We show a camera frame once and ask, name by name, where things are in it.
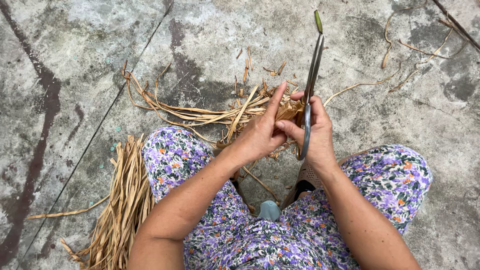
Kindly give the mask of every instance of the forearm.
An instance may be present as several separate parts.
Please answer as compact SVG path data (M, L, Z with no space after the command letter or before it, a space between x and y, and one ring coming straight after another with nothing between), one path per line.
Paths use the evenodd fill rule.
M217 158L161 199L142 224L140 233L183 240L192 231L220 188L242 166L225 149Z
M419 269L396 228L340 168L327 173L318 166L313 170L322 180L338 229L362 269Z

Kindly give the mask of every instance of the scissors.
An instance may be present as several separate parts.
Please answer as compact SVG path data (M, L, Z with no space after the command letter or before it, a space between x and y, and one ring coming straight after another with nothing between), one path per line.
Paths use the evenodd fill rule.
M300 152L300 147L297 144L295 152L297 154L298 160L303 160L307 155L308 143L310 140L310 127L311 127L311 106L310 106L310 97L313 96L313 87L315 86L315 81L317 79L318 68L320 66L320 60L322 59L322 52L324 50L324 34L320 32L317 39L317 44L315 45L315 51L313 52L312 63L310 65L310 70L308 71L308 80L307 87L305 88L305 94L301 98L300 102L302 105L305 105L305 111L303 114L297 118L297 126L305 130L305 137L303 139L303 147Z

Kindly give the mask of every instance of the woman's left hand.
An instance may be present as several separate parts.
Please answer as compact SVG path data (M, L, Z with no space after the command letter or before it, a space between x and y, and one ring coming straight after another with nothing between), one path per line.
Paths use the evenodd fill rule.
M238 165L259 160L287 141L283 132L273 135L276 112L286 88L284 81L270 98L265 114L251 119L235 142L225 149Z

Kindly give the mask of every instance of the purple floral fabric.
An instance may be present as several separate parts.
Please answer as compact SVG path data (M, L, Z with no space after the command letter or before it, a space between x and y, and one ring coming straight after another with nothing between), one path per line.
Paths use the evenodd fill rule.
M143 152L156 202L213 158L207 146L177 126L152 132ZM423 157L401 145L370 149L341 168L400 233L432 182ZM360 269L322 188L285 208L274 222L250 215L230 181L185 238L184 260L186 269Z

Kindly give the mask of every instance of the woman's right hand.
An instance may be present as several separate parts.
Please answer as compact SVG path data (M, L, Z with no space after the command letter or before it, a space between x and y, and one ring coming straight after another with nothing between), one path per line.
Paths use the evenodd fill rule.
M302 97L303 91L290 95L291 100L299 100ZM312 116L306 160L311 166L315 166L320 173L328 173L338 168L333 152L332 121L318 96L310 98L310 105ZM302 148L305 136L305 131L302 128L288 120L277 121L276 126L295 139L300 149Z

